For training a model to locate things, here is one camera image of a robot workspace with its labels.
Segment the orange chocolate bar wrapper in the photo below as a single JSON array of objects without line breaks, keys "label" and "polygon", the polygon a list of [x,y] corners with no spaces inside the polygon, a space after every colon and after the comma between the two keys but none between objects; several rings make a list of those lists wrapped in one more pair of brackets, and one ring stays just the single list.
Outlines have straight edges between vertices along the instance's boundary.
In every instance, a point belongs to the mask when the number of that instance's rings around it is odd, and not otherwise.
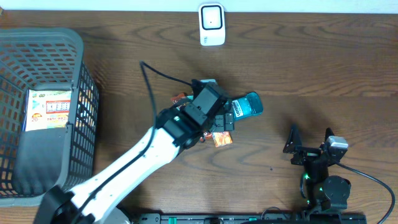
[{"label": "orange chocolate bar wrapper", "polygon": [[[178,107],[181,107],[182,105],[185,105],[185,103],[182,102],[182,100],[184,100],[184,99],[193,100],[193,95],[187,95],[186,93],[180,93],[176,96],[173,96],[170,100],[174,105],[181,102],[181,105],[178,106]],[[212,138],[213,138],[213,135],[210,132],[205,132],[199,141],[201,143],[204,143],[205,141],[210,140]]]}]

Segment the small orange tissue pack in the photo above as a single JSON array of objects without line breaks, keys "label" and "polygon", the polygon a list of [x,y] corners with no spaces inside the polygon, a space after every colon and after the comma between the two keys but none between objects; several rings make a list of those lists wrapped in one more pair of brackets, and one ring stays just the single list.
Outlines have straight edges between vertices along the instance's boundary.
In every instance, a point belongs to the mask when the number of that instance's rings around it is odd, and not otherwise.
[{"label": "small orange tissue pack", "polygon": [[225,131],[222,133],[212,133],[212,136],[213,136],[215,147],[227,146],[227,145],[233,143],[233,140],[231,138],[229,131]]}]

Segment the cream wet wipes pack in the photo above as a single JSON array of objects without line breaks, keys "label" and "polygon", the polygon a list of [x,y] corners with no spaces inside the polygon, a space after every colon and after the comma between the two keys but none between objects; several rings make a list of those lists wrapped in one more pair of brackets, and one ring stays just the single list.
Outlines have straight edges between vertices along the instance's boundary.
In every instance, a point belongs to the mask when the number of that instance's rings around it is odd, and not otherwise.
[{"label": "cream wet wipes pack", "polygon": [[24,131],[64,128],[70,112],[70,90],[28,90]]}]

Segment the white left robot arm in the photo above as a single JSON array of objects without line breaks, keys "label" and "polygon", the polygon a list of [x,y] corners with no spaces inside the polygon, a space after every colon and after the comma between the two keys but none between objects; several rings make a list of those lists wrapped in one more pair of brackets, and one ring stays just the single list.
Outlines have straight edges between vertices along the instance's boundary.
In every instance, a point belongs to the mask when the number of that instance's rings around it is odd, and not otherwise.
[{"label": "white left robot arm", "polygon": [[215,118],[231,107],[231,97],[213,82],[192,81],[193,99],[156,113],[139,142],[94,177],[63,191],[52,187],[34,223],[104,223],[124,199],[157,169],[194,146]]}]

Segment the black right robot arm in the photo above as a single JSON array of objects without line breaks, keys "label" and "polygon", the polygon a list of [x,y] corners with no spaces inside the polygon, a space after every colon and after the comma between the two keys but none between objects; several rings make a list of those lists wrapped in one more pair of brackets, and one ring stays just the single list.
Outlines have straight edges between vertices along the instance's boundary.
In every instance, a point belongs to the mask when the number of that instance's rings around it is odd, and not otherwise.
[{"label": "black right robot arm", "polygon": [[308,213],[340,212],[347,209],[351,182],[338,175],[330,175],[328,168],[339,163],[348,151],[345,138],[334,135],[331,128],[325,131],[319,147],[306,147],[298,128],[291,127],[283,153],[291,154],[290,162],[302,166],[300,194],[307,200]]}]

